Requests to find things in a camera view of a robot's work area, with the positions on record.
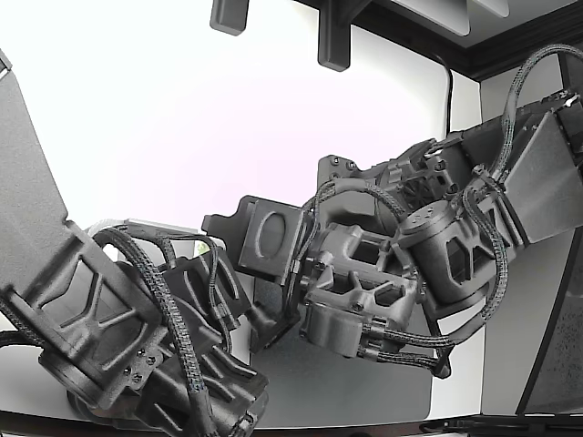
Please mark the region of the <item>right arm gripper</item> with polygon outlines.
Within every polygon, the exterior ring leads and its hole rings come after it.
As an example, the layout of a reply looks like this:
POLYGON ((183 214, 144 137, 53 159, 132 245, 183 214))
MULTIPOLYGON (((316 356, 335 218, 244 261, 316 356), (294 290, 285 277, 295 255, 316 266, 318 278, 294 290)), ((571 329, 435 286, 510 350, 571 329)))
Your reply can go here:
POLYGON ((206 215, 201 228, 225 244, 237 270, 283 283, 309 222, 304 208, 247 196, 231 216, 206 215))

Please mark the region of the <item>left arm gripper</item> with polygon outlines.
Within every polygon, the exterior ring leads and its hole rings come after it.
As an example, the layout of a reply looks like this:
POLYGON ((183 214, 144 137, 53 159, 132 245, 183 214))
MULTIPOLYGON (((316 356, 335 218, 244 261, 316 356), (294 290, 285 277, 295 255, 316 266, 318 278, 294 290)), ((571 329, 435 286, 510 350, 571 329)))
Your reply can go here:
MULTIPOLYGON (((230 310, 233 319, 224 321, 229 330, 235 330, 239 317, 251 308, 251 304, 223 248, 218 248, 218 256, 215 287, 220 295, 215 296, 215 300, 222 310, 225 308, 230 310)), ((220 324, 210 305, 209 274, 210 252, 206 252, 192 259, 178 258, 177 266, 164 271, 163 277, 175 296, 185 300, 218 330, 220 324)))

